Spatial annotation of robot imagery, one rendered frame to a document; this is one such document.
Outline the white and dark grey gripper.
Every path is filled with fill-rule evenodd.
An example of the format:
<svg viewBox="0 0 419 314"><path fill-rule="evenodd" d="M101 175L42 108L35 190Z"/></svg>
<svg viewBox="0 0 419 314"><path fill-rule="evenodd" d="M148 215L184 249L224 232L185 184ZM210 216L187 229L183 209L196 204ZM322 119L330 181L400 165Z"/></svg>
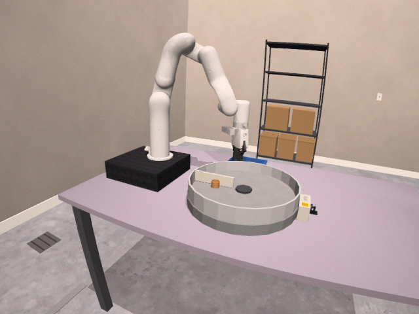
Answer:
<svg viewBox="0 0 419 314"><path fill-rule="evenodd" d="M235 134L232 135L231 144L233 147L232 159L243 161L244 152L247 151L249 142L248 128L235 129ZM241 150L241 151L240 151Z"/></svg>

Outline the blue shallow tray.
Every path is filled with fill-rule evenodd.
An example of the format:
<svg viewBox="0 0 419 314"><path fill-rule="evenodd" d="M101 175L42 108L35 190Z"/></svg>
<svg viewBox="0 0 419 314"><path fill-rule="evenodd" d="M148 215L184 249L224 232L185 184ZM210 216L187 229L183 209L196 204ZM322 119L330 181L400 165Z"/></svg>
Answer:
<svg viewBox="0 0 419 314"><path fill-rule="evenodd" d="M237 159L230 159L228 161L237 161ZM255 163L259 163L259 164L264 164L266 165L268 160L262 160L262 159L257 159L257 158L250 158L250 157L243 157L243 162L255 162Z"/></svg>

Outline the bronze bushing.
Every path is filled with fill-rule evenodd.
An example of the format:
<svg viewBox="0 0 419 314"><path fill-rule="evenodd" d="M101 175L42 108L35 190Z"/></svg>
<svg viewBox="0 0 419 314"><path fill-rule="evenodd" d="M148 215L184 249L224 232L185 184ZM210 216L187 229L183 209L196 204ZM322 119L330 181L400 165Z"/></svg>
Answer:
<svg viewBox="0 0 419 314"><path fill-rule="evenodd" d="M219 182L220 182L220 180L218 180L218 179L211 180L211 187L212 188L219 188Z"/></svg>

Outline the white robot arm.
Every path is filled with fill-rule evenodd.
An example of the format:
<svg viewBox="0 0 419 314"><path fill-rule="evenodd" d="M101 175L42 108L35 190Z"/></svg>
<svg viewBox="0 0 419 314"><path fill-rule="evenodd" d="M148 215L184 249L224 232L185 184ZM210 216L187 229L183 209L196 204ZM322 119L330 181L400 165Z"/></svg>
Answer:
<svg viewBox="0 0 419 314"><path fill-rule="evenodd" d="M234 116L233 126L222 126L221 131L234 135L234 129L248 128L250 103L236 100L216 49L196 43L190 33L180 33L164 46L149 100L150 146L146 146L145 151L149 152L147 158L150 160L173 158L170 153L170 98L182 54L202 64L208 82L219 99L219 111L226 116Z"/></svg>

